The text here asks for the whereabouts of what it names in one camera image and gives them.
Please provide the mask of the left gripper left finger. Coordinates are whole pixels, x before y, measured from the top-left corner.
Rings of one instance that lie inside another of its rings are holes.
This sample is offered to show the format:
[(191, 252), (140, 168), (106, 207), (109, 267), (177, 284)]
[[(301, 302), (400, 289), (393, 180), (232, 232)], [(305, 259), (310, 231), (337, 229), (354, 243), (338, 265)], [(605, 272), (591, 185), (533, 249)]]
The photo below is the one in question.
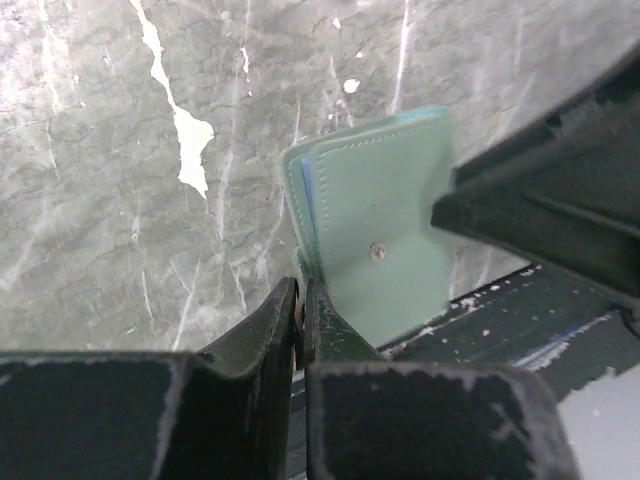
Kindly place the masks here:
[(5, 352), (5, 479), (282, 479), (297, 284), (198, 352)]

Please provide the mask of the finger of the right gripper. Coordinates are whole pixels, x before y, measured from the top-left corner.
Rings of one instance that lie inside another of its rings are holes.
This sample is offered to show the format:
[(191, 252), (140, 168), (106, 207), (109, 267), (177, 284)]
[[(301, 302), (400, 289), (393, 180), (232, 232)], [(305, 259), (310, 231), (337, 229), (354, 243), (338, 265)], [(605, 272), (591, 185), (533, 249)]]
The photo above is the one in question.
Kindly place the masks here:
[(639, 317), (639, 48), (454, 172), (434, 227), (588, 283)]

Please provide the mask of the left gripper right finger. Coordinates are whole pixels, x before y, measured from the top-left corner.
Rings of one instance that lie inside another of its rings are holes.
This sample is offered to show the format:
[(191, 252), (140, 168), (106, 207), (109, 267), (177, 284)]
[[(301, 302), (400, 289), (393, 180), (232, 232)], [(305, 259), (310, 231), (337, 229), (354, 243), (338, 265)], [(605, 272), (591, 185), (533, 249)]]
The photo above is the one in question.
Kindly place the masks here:
[(318, 281), (304, 306), (311, 479), (576, 479), (556, 401), (506, 365), (384, 359)]

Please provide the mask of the mint green card holder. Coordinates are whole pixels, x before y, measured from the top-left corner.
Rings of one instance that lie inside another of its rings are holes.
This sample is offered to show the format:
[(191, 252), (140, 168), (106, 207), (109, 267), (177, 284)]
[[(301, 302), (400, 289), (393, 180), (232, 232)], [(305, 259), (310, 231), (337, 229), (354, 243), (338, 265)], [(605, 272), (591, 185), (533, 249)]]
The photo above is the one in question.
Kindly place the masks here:
[(430, 224), (449, 191), (452, 121), (428, 106), (298, 144), (280, 158), (303, 279), (381, 347), (450, 299), (452, 245)]

